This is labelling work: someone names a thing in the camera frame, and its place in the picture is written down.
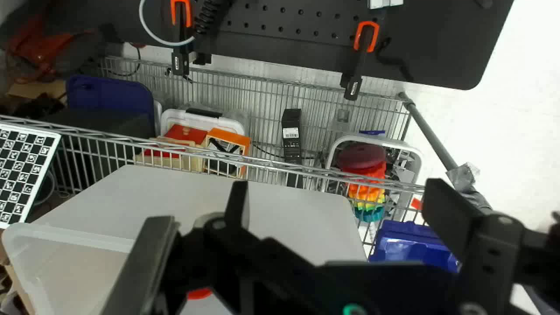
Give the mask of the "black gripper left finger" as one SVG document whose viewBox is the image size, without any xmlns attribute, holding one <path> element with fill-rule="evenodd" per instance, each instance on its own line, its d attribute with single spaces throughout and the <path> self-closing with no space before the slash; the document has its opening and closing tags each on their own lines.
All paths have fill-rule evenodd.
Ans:
<svg viewBox="0 0 560 315">
<path fill-rule="evenodd" d="M 176 238 L 173 217 L 143 220 L 101 315 L 169 315 L 161 283 Z"/>
</svg>

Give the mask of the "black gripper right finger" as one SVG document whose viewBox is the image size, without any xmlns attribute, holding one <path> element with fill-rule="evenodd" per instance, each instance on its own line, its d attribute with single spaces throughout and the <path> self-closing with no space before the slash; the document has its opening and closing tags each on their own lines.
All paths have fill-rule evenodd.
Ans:
<svg viewBox="0 0 560 315">
<path fill-rule="evenodd" d="M 451 254 L 451 296 L 458 315 L 509 315 L 516 287 L 512 224 L 472 205 L 441 178 L 428 178 L 421 215 Z"/>
</svg>

